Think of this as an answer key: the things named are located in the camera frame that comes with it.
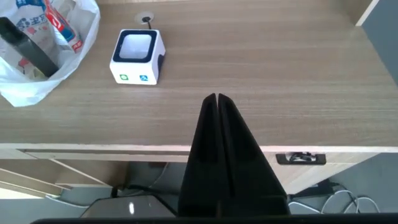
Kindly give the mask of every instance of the white cable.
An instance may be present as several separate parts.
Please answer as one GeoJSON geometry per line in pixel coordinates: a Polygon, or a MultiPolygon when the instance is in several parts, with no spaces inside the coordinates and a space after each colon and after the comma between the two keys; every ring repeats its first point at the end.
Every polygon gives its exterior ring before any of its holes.
{"type": "MultiPolygon", "coordinates": [[[[376,203],[373,199],[371,199],[371,198],[369,198],[369,197],[358,197],[357,200],[358,200],[358,201],[359,201],[359,200],[369,200],[369,201],[371,201],[371,202],[373,203],[373,205],[374,205],[374,208],[377,210],[378,213],[380,213],[379,206],[377,205],[377,203],[376,203]]],[[[351,203],[346,207],[346,209],[344,210],[344,213],[346,213],[346,212],[349,210],[349,208],[351,208],[351,206],[352,206],[353,204],[354,204],[354,202],[351,202],[351,203]]]]}
{"type": "Polygon", "coordinates": [[[335,194],[329,196],[328,199],[326,200],[326,202],[323,204],[322,209],[321,209],[321,214],[324,214],[323,211],[325,210],[325,207],[326,207],[326,205],[328,204],[328,202],[330,201],[330,199],[332,199],[334,196],[336,196],[336,195],[338,195],[338,194],[340,194],[340,193],[349,193],[353,198],[355,198],[355,200],[354,200],[352,203],[356,202],[356,211],[355,211],[355,213],[358,213],[358,211],[359,211],[359,201],[358,201],[358,198],[355,197],[355,195],[354,195],[352,192],[350,192],[349,190],[338,190],[338,191],[335,192],[335,194]]]}
{"type": "Polygon", "coordinates": [[[300,203],[300,202],[290,202],[290,203],[289,203],[289,207],[290,207],[290,205],[300,205],[301,207],[307,208],[307,209],[309,209],[309,210],[311,210],[311,211],[313,211],[313,212],[321,213],[321,211],[319,211],[319,210],[317,210],[317,209],[315,209],[315,208],[313,208],[313,207],[311,207],[311,206],[309,206],[309,205],[306,205],[306,204],[304,204],[304,203],[300,203]]]}
{"type": "Polygon", "coordinates": [[[62,203],[64,205],[69,205],[69,206],[76,207],[76,208],[88,208],[88,207],[90,207],[89,205],[75,205],[75,204],[72,204],[72,203],[69,203],[69,202],[64,202],[63,200],[59,200],[57,198],[53,198],[53,197],[48,196],[48,195],[46,195],[45,198],[53,200],[54,202],[59,202],[59,203],[62,203]]]}
{"type": "Polygon", "coordinates": [[[377,203],[373,199],[371,199],[369,197],[355,197],[354,194],[352,192],[350,192],[349,190],[339,190],[339,191],[336,191],[335,194],[329,196],[328,199],[326,200],[326,202],[323,204],[322,209],[320,211],[317,210],[316,208],[313,208],[313,207],[311,207],[309,205],[306,205],[306,204],[300,203],[300,202],[290,202],[289,203],[289,207],[291,205],[300,205],[301,207],[307,208],[307,209],[309,209],[309,210],[311,210],[313,212],[320,213],[320,214],[325,214],[323,211],[325,210],[326,205],[331,200],[331,198],[333,198],[336,194],[340,194],[340,193],[343,193],[343,192],[346,192],[346,193],[350,194],[351,198],[354,198],[354,200],[351,201],[349,203],[349,205],[344,209],[343,213],[346,213],[351,208],[351,206],[354,205],[354,204],[357,205],[355,213],[359,213],[359,200],[369,200],[370,202],[372,202],[372,204],[374,205],[374,208],[377,210],[377,212],[380,213],[379,206],[377,205],[377,203]]]}

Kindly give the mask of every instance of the desk surface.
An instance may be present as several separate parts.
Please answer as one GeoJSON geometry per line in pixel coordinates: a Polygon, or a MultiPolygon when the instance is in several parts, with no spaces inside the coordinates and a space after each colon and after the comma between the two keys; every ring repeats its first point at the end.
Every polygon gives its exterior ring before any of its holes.
{"type": "Polygon", "coordinates": [[[103,5],[97,41],[70,78],[35,106],[0,99],[0,143],[188,146],[215,92],[262,146],[397,147],[396,84],[336,2],[103,5]],[[134,23],[146,10],[167,49],[159,84],[118,85],[109,61],[119,31],[146,28],[134,23]]]}

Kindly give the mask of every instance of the white plastic bag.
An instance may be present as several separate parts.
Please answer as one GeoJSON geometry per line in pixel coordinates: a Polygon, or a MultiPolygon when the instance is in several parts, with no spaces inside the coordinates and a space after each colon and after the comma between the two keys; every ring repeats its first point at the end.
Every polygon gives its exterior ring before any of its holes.
{"type": "MultiPolygon", "coordinates": [[[[2,0],[2,7],[0,9],[0,16],[8,17],[15,25],[29,26],[46,22],[43,15],[38,14],[39,10],[32,10],[32,8],[23,7],[18,8],[17,2],[25,0],[2,0]]],[[[53,6],[56,7],[59,1],[53,0],[53,6]]],[[[75,7],[70,12],[73,16],[68,16],[68,21],[79,33],[83,41],[83,47],[76,54],[71,50],[58,51],[59,71],[52,75],[48,80],[35,81],[31,77],[27,77],[21,72],[21,68],[11,65],[9,60],[0,57],[0,93],[5,97],[13,106],[30,106],[43,100],[62,80],[69,77],[80,62],[88,53],[89,49],[93,46],[98,33],[98,26],[100,24],[100,9],[95,0],[74,0],[75,7]]],[[[52,40],[47,42],[47,47],[51,48],[52,45],[59,44],[57,38],[52,36],[52,40]]],[[[7,55],[13,49],[0,39],[0,56],[7,55]]]]}

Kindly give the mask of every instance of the cable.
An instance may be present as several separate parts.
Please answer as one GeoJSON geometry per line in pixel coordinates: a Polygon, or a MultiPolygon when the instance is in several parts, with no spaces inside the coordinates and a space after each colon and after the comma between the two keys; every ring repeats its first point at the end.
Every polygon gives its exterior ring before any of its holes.
{"type": "MultiPolygon", "coordinates": [[[[338,194],[340,194],[340,193],[345,193],[345,192],[346,192],[346,193],[349,193],[351,196],[353,196],[354,198],[356,198],[356,197],[354,196],[354,194],[353,194],[352,192],[350,192],[349,190],[338,190],[338,191],[335,192],[335,194],[329,196],[328,199],[326,200],[326,202],[323,204],[322,209],[321,209],[321,214],[324,214],[323,211],[325,210],[326,205],[328,204],[328,202],[329,202],[334,196],[336,196],[336,195],[338,195],[338,194]]],[[[358,213],[358,210],[359,210],[359,201],[358,201],[358,198],[356,198],[356,200],[354,200],[354,202],[355,202],[355,201],[356,201],[356,204],[357,204],[355,213],[358,213]]]]}
{"type": "Polygon", "coordinates": [[[163,192],[161,192],[160,190],[155,190],[155,189],[151,189],[151,188],[152,188],[156,183],[158,183],[158,181],[160,180],[160,178],[163,177],[163,175],[165,174],[166,169],[167,169],[168,166],[169,166],[169,163],[166,163],[166,165],[164,166],[164,168],[163,168],[162,172],[160,173],[160,175],[159,175],[159,176],[155,179],[155,181],[153,181],[153,183],[150,184],[148,187],[144,187],[144,186],[140,186],[140,185],[134,185],[134,184],[133,184],[133,185],[130,185],[130,186],[128,187],[128,189],[137,189],[137,190],[139,190],[139,191],[134,192],[134,193],[131,193],[131,194],[126,195],[126,196],[136,196],[136,195],[139,195],[139,194],[144,193],[145,191],[146,191],[146,192],[156,193],[156,194],[161,194],[161,193],[163,193],[163,192]]]}
{"type": "Polygon", "coordinates": [[[313,208],[313,207],[311,207],[311,206],[309,206],[309,205],[306,205],[306,204],[304,204],[304,203],[301,203],[301,202],[290,202],[290,203],[289,203],[289,207],[290,207],[291,205],[300,205],[301,207],[304,207],[304,208],[306,208],[306,209],[309,209],[309,210],[311,210],[311,211],[313,211],[313,212],[316,212],[316,213],[319,213],[319,214],[325,214],[324,210],[325,210],[327,204],[330,202],[330,200],[331,200],[335,195],[340,194],[340,193],[348,193],[348,195],[351,197],[352,201],[351,201],[351,202],[348,204],[348,206],[343,210],[343,213],[347,213],[347,211],[351,208],[352,205],[356,205],[355,213],[359,213],[359,212],[360,212],[360,211],[359,211],[359,201],[360,201],[360,200],[369,200],[370,202],[373,203],[374,208],[377,210],[377,212],[380,213],[379,206],[377,205],[377,203],[376,203],[373,199],[371,199],[371,198],[369,198],[369,197],[355,197],[354,194],[353,194],[351,191],[347,190],[343,185],[341,185],[341,184],[336,184],[336,185],[340,185],[340,186],[341,186],[342,188],[344,188],[345,190],[338,190],[338,191],[336,191],[333,195],[329,196],[329,197],[327,198],[326,202],[323,204],[321,210],[317,210],[316,208],[313,208]]]}
{"type": "Polygon", "coordinates": [[[150,25],[150,17],[149,16],[142,18],[142,21],[148,23],[148,28],[152,29],[152,26],[150,25]]]}
{"type": "Polygon", "coordinates": [[[76,207],[76,208],[88,208],[88,207],[90,207],[89,205],[75,205],[73,203],[64,202],[63,200],[59,200],[57,198],[54,198],[54,197],[51,197],[51,196],[48,196],[48,195],[46,195],[45,198],[53,200],[54,202],[59,202],[59,203],[62,203],[64,205],[69,205],[69,206],[76,207]]]}
{"type": "MultiPolygon", "coordinates": [[[[339,186],[339,187],[343,188],[344,190],[348,190],[343,184],[339,184],[339,183],[336,183],[336,182],[331,182],[331,184],[334,185],[334,186],[339,186]]],[[[351,195],[351,194],[348,194],[348,195],[349,195],[349,197],[351,198],[351,202],[353,202],[354,205],[355,205],[356,207],[358,207],[358,204],[357,204],[356,201],[355,201],[355,197],[353,197],[353,195],[351,195]]]]}
{"type": "MultiPolygon", "coordinates": [[[[357,200],[358,200],[358,201],[359,201],[359,200],[369,200],[370,202],[373,203],[373,206],[374,206],[374,208],[377,210],[377,212],[380,213],[379,206],[377,205],[377,203],[376,203],[373,199],[371,199],[371,198],[369,198],[369,197],[358,197],[357,200]]],[[[354,204],[354,203],[351,202],[351,203],[346,207],[346,209],[344,210],[344,213],[346,213],[346,212],[349,210],[349,208],[351,208],[351,206],[352,206],[353,204],[354,204]]]]}
{"type": "Polygon", "coordinates": [[[321,211],[319,211],[319,210],[317,210],[317,209],[315,209],[315,208],[313,208],[313,207],[311,207],[311,206],[309,206],[309,205],[306,205],[306,204],[304,204],[304,203],[301,203],[301,202],[290,202],[290,203],[289,203],[289,207],[290,207],[290,205],[300,205],[301,207],[307,208],[307,209],[309,209],[309,210],[311,210],[311,211],[313,211],[313,212],[321,213],[321,211]]]}

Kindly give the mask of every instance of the green icon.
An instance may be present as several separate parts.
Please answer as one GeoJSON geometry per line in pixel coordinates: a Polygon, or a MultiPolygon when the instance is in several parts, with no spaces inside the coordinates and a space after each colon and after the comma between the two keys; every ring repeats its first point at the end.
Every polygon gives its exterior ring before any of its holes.
{"type": "Polygon", "coordinates": [[[129,77],[127,75],[120,75],[120,78],[122,80],[129,80],[129,77]]]}

